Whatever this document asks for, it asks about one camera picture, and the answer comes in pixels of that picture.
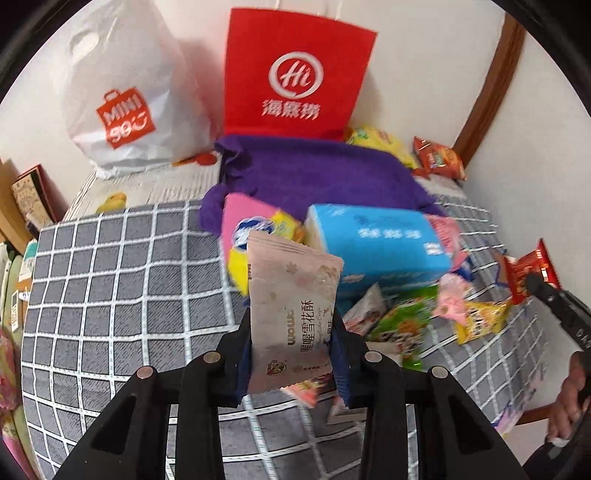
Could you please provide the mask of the person's right hand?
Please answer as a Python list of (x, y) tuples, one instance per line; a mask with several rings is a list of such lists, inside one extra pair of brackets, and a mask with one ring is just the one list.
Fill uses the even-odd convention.
[(586, 384), (586, 372), (581, 363), (583, 355), (575, 352), (570, 358), (569, 373), (564, 379), (548, 417), (547, 439), (568, 439), (572, 435), (573, 425), (588, 408), (590, 401), (584, 406), (578, 401), (579, 392)]

